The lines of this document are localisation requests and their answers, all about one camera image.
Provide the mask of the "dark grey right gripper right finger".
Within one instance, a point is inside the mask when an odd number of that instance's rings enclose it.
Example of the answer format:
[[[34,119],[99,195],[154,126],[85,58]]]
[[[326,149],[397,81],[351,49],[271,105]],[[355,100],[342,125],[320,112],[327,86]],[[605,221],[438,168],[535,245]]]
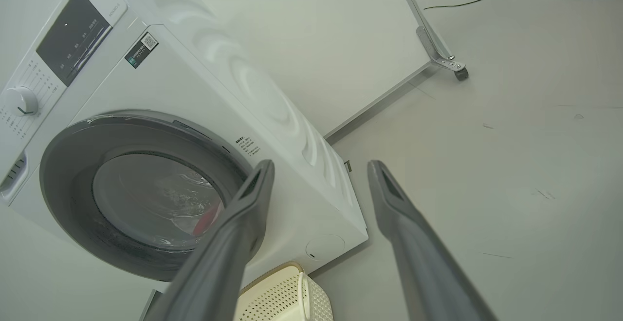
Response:
[[[388,167],[367,164],[380,232],[390,241],[409,318],[495,321],[496,316]]]

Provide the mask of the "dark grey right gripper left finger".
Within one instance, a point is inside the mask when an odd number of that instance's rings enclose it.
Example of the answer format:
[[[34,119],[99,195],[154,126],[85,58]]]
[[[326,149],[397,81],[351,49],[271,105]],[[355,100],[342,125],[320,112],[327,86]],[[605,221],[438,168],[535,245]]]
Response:
[[[274,179],[273,162],[260,161],[147,312],[147,321],[233,320],[245,267],[266,233]]]

